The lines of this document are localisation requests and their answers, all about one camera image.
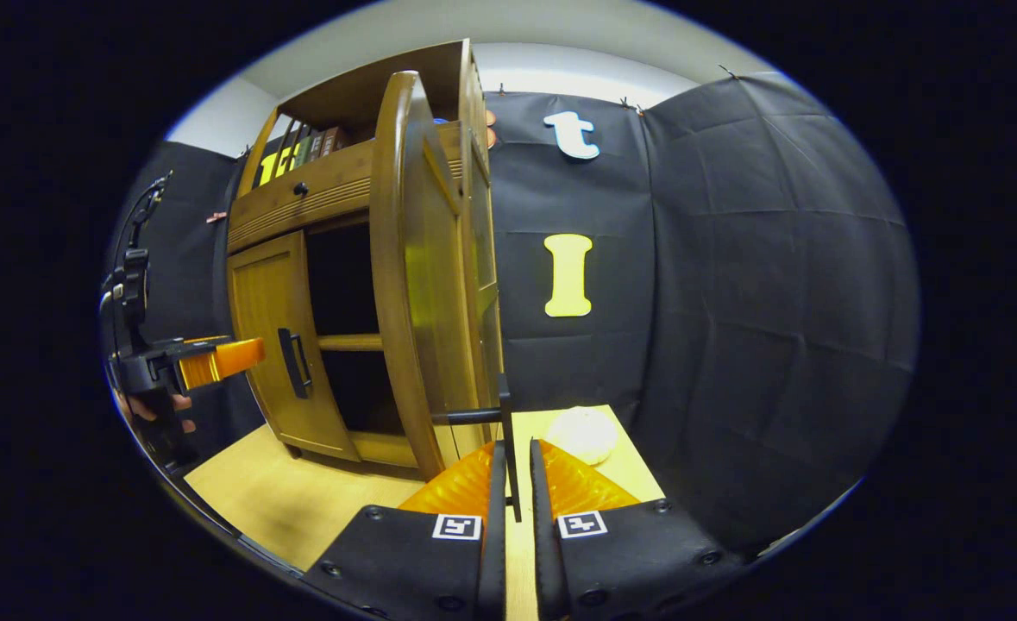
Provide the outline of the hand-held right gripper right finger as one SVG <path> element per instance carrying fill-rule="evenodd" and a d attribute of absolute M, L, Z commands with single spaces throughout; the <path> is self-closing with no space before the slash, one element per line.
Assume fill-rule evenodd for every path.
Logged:
<path fill-rule="evenodd" d="M 678 504 L 638 502 L 549 442 L 531 441 L 530 476 L 543 620 L 689 620 L 744 573 Z"/>

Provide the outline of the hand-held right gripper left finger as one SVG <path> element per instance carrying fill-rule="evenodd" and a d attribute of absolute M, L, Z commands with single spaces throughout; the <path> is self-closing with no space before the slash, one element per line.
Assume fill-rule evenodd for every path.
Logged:
<path fill-rule="evenodd" d="M 489 442 L 401 506 L 356 511 L 300 580 L 358 618 L 503 620 L 507 504 Z"/>

